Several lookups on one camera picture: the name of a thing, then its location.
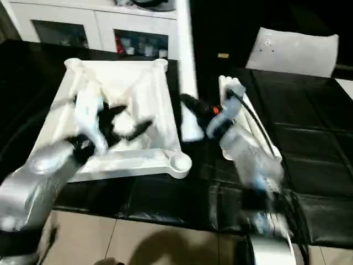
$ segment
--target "black table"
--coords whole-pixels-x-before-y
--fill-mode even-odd
[[[1,177],[27,158],[43,125],[29,118],[49,110],[65,73],[64,60],[132,60],[119,54],[21,41],[0,46],[3,95]],[[238,77],[280,149],[284,193],[298,209],[313,245],[353,247],[353,102],[333,79],[198,64],[200,97],[219,101],[218,75]],[[177,63],[168,86],[180,125]],[[166,174],[68,184],[56,209],[239,233],[240,181],[232,162],[208,140],[182,144],[193,166],[185,179]]]

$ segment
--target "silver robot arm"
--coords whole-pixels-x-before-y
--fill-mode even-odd
[[[94,153],[84,135],[38,149],[0,186],[0,264],[29,265],[55,200]]]
[[[244,92],[241,85],[228,86],[224,108],[186,94],[181,95],[181,100],[194,113],[207,137],[217,141],[236,166],[243,186],[239,222],[248,245],[246,251],[239,253],[247,255],[240,264],[295,265],[287,219],[278,202],[284,176],[281,163],[266,153],[253,134],[234,122]]]

